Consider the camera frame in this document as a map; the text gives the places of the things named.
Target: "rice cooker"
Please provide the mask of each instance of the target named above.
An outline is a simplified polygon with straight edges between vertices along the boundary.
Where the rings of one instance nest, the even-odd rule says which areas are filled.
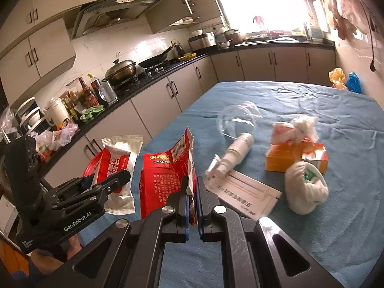
[[[189,38],[188,43],[192,51],[197,51],[199,49],[208,48],[210,46],[216,45],[216,40],[214,33],[208,32]]]

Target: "white cloth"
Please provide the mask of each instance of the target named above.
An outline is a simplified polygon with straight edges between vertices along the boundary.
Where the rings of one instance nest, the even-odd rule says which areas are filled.
[[[310,181],[305,172],[312,172]],[[308,214],[328,198],[328,186],[320,171],[309,162],[299,161],[285,172],[285,195],[289,208],[297,214]]]

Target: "bright window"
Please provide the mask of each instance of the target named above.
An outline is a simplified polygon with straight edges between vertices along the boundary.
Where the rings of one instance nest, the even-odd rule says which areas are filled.
[[[253,20],[256,16],[264,20],[265,29],[302,29],[308,19],[304,0],[220,0],[231,28],[242,33],[263,31]]]

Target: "wok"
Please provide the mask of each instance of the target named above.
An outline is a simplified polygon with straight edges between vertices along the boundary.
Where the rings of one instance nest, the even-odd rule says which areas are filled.
[[[144,61],[142,61],[141,63],[139,63],[139,66],[140,67],[143,67],[143,68],[151,68],[155,65],[158,65],[162,62],[164,62],[166,59],[167,59],[167,56],[168,56],[168,52],[170,50],[173,49],[173,47],[175,46],[176,43],[173,43],[168,49],[166,49],[163,53],[159,54],[159,55],[156,55],[156,56],[153,56],[149,59],[146,59]]]

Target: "white tile wall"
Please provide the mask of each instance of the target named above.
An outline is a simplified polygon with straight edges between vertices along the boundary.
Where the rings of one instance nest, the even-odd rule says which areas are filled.
[[[45,106],[52,97],[58,97],[68,90],[65,87],[66,84],[80,76],[90,84],[88,73],[103,79],[105,72],[113,65],[118,52],[121,52],[120,61],[131,59],[139,63],[161,53],[171,45],[171,41],[175,40],[181,43],[186,53],[190,52],[189,37],[187,29],[152,34],[145,16],[142,16],[135,21],[104,28],[84,37],[73,39],[71,42],[76,51],[73,67],[37,92],[35,94],[36,102],[40,107]],[[171,51],[168,59],[173,56],[174,52]],[[74,85],[76,90],[81,88],[78,81],[75,81]]]

